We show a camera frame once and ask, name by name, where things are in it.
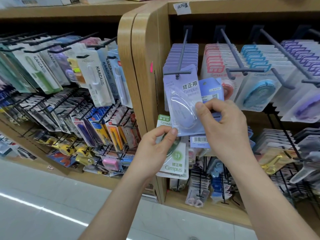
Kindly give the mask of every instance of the hand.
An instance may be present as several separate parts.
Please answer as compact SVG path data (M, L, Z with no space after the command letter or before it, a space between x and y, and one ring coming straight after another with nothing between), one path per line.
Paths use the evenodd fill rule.
M167 135L156 144L156 138ZM139 143L136 155L128 168L132 174L138 174L142 180L149 181L164 164L167 153L177 137L178 131L170 126L161 125L146 133Z
M239 154L252 155L246 117L234 102L214 98L205 104L196 103L195 108L211 149L223 163L237 161ZM210 110L221 112L220 122Z

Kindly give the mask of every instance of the tile floor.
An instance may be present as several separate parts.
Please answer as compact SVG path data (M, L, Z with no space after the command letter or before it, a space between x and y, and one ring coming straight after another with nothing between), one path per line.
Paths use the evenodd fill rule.
M110 190L0 159L0 239L76 240ZM254 231L141 200L127 240L254 240Z

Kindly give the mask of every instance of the person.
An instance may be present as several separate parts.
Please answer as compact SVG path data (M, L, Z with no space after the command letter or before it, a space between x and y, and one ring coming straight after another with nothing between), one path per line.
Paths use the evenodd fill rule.
M220 122L211 110L221 112ZM230 100L212 99L198 102L196 111L211 149L238 186L258 239L319 240L258 164L249 144L246 117L238 107ZM177 133L162 125L142 137L130 167L79 240L126 239L142 192L163 165Z

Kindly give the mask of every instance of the green circle logo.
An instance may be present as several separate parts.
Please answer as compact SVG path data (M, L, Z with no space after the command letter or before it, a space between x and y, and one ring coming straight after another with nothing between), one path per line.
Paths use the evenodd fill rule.
M181 161L182 159L182 153L180 151L174 151L172 156L175 161Z

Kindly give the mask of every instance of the forearm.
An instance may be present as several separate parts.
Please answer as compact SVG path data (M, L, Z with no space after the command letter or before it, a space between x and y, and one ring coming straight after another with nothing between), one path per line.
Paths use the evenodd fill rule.
M143 179L128 170L79 240L126 239L144 185Z
M227 167L258 239L319 239L262 170L252 152L238 155L242 158L234 160L242 163L230 162Z

